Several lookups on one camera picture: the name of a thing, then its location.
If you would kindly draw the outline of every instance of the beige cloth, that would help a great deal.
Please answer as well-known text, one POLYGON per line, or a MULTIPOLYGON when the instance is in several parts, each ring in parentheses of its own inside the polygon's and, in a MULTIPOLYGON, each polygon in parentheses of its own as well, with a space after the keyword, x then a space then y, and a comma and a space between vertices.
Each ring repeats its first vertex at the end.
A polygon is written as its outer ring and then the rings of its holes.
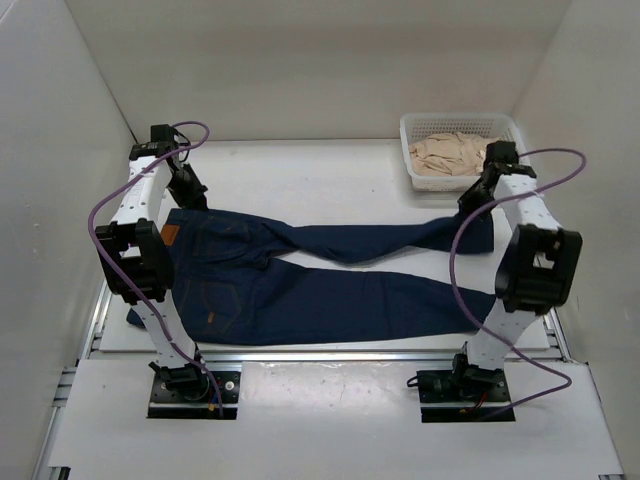
POLYGON ((413 171, 426 177, 479 175, 487 145, 497 138, 466 133, 437 133, 409 145, 413 171))

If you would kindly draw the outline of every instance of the brown leather patch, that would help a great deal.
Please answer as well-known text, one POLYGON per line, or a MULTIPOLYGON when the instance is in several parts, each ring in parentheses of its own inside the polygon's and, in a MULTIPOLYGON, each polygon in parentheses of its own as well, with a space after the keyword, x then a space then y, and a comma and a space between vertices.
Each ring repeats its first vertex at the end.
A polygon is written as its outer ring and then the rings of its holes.
POLYGON ((166 246, 170 247, 171 245, 173 245, 173 242, 175 242, 176 237, 178 236, 179 230, 180 227, 178 225, 165 224, 165 226, 162 227, 160 236, 162 237, 162 241, 166 246))

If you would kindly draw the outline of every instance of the dark blue jeans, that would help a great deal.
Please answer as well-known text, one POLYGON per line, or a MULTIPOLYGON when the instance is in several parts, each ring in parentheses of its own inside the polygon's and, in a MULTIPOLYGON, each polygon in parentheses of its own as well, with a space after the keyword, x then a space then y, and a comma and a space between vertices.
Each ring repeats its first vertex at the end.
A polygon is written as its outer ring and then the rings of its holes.
MULTIPOLYGON (((409 245, 449 251, 461 218, 422 225, 291 227, 220 210, 172 210, 172 294, 196 342, 285 345, 362 342, 473 330, 451 285, 387 272, 304 268, 274 256, 304 250, 353 264, 409 245)), ((460 253, 493 250, 491 218, 470 226, 460 253)), ((495 297, 463 289, 486 318, 495 297)), ((127 321, 142 326, 129 312, 127 321)))

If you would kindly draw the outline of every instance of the white wall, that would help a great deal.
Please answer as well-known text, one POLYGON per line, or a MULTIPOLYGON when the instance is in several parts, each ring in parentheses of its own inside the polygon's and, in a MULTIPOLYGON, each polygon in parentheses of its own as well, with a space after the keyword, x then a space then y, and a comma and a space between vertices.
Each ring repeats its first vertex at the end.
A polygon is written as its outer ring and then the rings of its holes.
MULTIPOLYGON (((640 2, 575 0, 516 112, 529 147, 576 147, 590 159, 579 179, 548 195, 565 228, 584 237, 562 320, 572 354, 592 367, 625 470, 638 476, 639 25, 640 2)), ((550 178, 575 160, 543 164, 550 178)))
POLYGON ((510 113, 570 0, 67 3, 136 135, 194 118, 233 140, 389 138, 411 111, 510 113))
POLYGON ((22 480, 101 281, 86 218, 132 140, 62 0, 0 11, 0 478, 22 480))

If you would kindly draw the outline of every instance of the white plastic basket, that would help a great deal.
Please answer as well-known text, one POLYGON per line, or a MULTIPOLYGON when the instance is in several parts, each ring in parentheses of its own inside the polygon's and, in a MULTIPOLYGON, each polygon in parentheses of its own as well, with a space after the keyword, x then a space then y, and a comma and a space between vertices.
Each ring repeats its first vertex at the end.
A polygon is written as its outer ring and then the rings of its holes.
POLYGON ((446 192, 466 190, 477 175, 460 177, 425 177, 413 171, 409 145, 435 133, 468 133, 485 138, 516 142, 518 152, 525 151, 520 132, 513 119, 501 113, 407 113, 400 119, 400 141, 407 171, 416 190, 446 192))

